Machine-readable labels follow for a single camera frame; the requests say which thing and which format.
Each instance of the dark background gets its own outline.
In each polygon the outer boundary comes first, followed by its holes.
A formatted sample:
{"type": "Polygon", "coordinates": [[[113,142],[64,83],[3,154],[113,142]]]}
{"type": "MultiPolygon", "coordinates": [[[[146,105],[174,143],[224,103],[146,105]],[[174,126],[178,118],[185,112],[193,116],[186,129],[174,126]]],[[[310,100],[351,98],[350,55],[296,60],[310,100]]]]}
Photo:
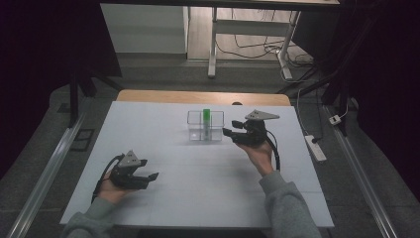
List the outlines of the dark background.
{"type": "Polygon", "coordinates": [[[420,200],[420,8],[389,1],[352,68],[359,125],[420,200]]]}
{"type": "Polygon", "coordinates": [[[121,72],[94,1],[1,1],[0,32],[3,177],[76,69],[121,72]]]}

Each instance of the sleeve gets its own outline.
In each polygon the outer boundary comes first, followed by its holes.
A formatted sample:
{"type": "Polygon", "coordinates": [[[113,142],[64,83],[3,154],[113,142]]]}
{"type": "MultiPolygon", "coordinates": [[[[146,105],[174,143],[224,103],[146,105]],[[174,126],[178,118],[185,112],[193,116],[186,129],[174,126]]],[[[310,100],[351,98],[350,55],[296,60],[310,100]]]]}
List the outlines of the sleeve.
{"type": "Polygon", "coordinates": [[[294,182],[285,182],[279,171],[260,180],[265,210],[277,237],[321,237],[309,208],[294,182]]]}
{"type": "Polygon", "coordinates": [[[60,237],[110,237],[110,214],[114,208],[113,203],[96,197],[86,213],[77,212],[70,218],[60,237]]]}

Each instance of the transparent container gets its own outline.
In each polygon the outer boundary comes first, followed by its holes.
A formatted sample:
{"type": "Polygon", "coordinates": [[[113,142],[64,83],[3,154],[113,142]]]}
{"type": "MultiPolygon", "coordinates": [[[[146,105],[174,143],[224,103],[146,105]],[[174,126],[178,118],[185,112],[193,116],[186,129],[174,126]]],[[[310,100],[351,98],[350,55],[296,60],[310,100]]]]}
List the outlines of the transparent container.
{"type": "Polygon", "coordinates": [[[188,111],[188,130],[190,141],[221,141],[224,127],[223,111],[210,111],[205,120],[203,111],[188,111]]]}

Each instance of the metal stand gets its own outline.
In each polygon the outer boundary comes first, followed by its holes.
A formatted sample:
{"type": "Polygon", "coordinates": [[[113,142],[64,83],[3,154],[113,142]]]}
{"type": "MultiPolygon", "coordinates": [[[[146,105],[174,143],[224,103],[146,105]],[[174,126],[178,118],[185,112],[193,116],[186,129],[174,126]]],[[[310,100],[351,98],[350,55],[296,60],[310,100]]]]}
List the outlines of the metal stand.
{"type": "Polygon", "coordinates": [[[285,80],[291,80],[293,77],[291,76],[290,69],[287,65],[287,61],[285,59],[287,54],[287,48],[290,44],[291,37],[293,36],[294,29],[296,28],[297,19],[299,18],[300,12],[294,12],[293,17],[291,18],[291,22],[289,25],[289,28],[287,30],[287,33],[285,35],[283,47],[281,48],[281,51],[277,53],[278,61],[280,62],[281,71],[283,72],[284,79],[285,80]]]}
{"type": "Polygon", "coordinates": [[[278,22],[257,22],[257,21],[243,21],[243,20],[218,20],[217,8],[213,8],[212,20],[212,34],[210,46],[210,58],[208,77],[214,78],[216,76],[216,35],[248,35],[248,36],[271,36],[271,37],[284,37],[284,44],[281,51],[277,54],[278,60],[281,65],[284,77],[292,79],[290,70],[288,68],[285,56],[287,48],[290,44],[291,37],[296,26],[297,19],[300,12],[295,12],[290,23],[278,22]]]}

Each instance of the white power strip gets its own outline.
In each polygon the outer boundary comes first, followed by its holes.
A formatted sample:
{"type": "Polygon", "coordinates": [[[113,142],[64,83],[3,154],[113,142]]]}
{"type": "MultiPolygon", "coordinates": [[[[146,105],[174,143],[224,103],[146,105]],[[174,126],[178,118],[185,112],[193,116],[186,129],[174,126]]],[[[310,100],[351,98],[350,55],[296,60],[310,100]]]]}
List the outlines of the white power strip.
{"type": "Polygon", "coordinates": [[[333,117],[330,117],[330,123],[332,125],[337,125],[341,122],[341,118],[338,115],[335,115],[333,117]]]}
{"type": "Polygon", "coordinates": [[[311,149],[312,155],[315,157],[317,162],[324,162],[327,160],[318,143],[313,143],[314,136],[305,136],[306,144],[311,149]]]}

